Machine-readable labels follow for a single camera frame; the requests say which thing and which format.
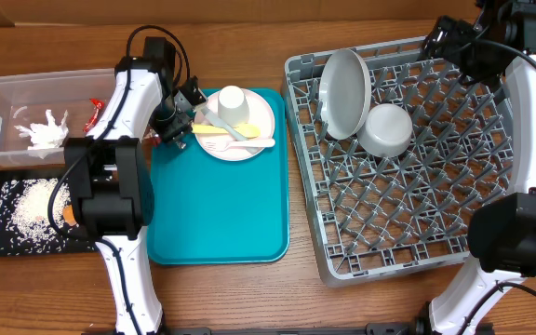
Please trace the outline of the red sauce packet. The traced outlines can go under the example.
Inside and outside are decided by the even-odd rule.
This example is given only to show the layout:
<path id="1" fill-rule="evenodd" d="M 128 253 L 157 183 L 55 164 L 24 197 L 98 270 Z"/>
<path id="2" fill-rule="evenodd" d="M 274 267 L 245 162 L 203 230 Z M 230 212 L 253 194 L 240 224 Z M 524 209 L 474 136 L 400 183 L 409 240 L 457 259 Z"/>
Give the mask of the red sauce packet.
<path id="1" fill-rule="evenodd" d="M 88 133 L 92 128 L 94 128 L 97 125 L 99 114 L 104 109 L 104 106 L 105 106 L 105 102 L 103 100 L 91 98 L 90 101 L 94 105 L 94 109 L 93 109 L 92 116 L 90 116 L 88 121 L 85 123 L 85 126 L 83 127 L 83 131 L 85 133 Z"/>

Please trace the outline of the small grey bowl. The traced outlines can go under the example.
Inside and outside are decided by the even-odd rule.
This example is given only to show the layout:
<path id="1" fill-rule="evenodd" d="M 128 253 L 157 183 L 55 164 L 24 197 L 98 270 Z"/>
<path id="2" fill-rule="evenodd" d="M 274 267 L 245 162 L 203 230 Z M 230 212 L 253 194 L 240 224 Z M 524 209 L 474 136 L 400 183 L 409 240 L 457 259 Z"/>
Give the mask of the small grey bowl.
<path id="1" fill-rule="evenodd" d="M 357 132 L 359 144 L 377 157 L 396 157 L 409 147 L 412 121 L 409 113 L 391 103 L 379 104 L 368 112 Z"/>

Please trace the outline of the white napkin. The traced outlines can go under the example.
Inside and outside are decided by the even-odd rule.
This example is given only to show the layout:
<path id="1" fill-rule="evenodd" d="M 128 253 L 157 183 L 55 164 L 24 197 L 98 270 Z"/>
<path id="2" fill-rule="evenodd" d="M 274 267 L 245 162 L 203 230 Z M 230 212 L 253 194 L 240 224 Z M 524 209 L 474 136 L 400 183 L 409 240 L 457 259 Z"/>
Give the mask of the white napkin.
<path id="1" fill-rule="evenodd" d="M 69 134 L 67 127 L 68 111 L 64 112 L 60 124 L 57 125 L 50 109 L 46 110 L 46 124 L 31 123 L 29 127 L 15 126 L 21 138 L 29 138 L 32 145 L 27 147 L 28 154 L 44 159 L 45 150 L 60 148 Z"/>

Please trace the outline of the grey round plate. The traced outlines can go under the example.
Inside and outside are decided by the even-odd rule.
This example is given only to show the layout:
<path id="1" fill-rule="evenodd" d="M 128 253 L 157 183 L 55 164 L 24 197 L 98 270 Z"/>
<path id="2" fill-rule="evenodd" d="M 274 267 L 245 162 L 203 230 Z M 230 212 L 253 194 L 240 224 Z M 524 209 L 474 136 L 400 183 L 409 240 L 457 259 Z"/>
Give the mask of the grey round plate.
<path id="1" fill-rule="evenodd" d="M 333 52 L 320 77 L 318 98 L 330 137 L 344 140 L 356 134 L 371 104 L 370 73 L 363 58 L 352 49 Z"/>

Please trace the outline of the orange food cube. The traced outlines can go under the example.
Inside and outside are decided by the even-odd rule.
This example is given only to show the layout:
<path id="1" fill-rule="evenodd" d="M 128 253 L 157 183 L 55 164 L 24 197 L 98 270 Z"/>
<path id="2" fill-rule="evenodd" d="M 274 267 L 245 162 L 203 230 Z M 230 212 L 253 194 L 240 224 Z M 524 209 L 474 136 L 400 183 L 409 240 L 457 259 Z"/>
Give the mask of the orange food cube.
<path id="1" fill-rule="evenodd" d="M 66 206 L 62 211 L 62 217 L 67 224 L 70 226 L 75 226 L 77 224 L 76 219 L 74 218 L 74 211 L 71 205 Z"/>

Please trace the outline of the white rice pile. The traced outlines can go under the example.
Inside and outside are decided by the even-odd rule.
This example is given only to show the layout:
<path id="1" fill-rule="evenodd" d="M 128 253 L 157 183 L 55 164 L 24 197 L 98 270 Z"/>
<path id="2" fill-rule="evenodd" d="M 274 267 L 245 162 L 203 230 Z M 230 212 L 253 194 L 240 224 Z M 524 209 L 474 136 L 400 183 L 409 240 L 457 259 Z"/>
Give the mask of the white rice pile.
<path id="1" fill-rule="evenodd" d="M 44 255 L 69 250 L 49 222 L 56 178 L 5 181 L 0 188 L 0 256 Z"/>

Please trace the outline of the foil wrapper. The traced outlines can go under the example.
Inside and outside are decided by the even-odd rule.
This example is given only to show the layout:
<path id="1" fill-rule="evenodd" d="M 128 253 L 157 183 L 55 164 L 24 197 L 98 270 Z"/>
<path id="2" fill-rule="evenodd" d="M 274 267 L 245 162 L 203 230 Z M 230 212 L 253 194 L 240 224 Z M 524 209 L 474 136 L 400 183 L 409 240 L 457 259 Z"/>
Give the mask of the foil wrapper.
<path id="1" fill-rule="evenodd" d="M 159 146 L 160 144 L 163 143 L 161 141 L 161 138 L 159 137 L 159 135 L 151 128 L 143 136 L 142 141 L 146 142 L 146 143 L 149 143 L 149 144 L 152 144 L 153 147 L 157 147 L 157 146 Z M 180 139 L 177 139 L 175 141 L 166 142 L 166 145 L 167 146 L 174 145 L 179 150 L 183 150 L 186 147 L 186 143 L 184 141 L 181 141 Z"/>

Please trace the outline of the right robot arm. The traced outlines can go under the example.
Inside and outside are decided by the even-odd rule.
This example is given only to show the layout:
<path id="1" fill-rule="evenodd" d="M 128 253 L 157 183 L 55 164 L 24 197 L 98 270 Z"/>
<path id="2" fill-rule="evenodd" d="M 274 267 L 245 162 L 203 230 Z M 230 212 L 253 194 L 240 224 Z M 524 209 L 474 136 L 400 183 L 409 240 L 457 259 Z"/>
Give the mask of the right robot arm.
<path id="1" fill-rule="evenodd" d="M 469 254 L 446 290 L 426 303 L 412 334 L 490 334 L 485 315 L 536 276 L 536 1 L 482 1 L 475 22 L 438 18 L 421 58 L 458 66 L 464 85 L 506 85 L 513 118 L 507 194 L 472 216 Z"/>

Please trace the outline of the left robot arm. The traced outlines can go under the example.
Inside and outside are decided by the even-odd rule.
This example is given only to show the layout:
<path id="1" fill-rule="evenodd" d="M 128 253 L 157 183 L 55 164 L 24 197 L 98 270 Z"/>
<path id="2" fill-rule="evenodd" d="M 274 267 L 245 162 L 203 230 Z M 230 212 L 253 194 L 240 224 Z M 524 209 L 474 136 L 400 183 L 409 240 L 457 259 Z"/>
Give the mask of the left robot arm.
<path id="1" fill-rule="evenodd" d="M 115 89 L 96 125 L 64 145 L 74 219 L 103 258 L 114 295 L 115 334 L 166 334 L 146 247 L 154 189 L 141 147 L 147 129 L 162 142 L 190 133 L 192 107 L 205 97 L 195 78 L 178 85 L 185 64 L 179 42 L 148 36 L 139 57 L 114 68 Z"/>

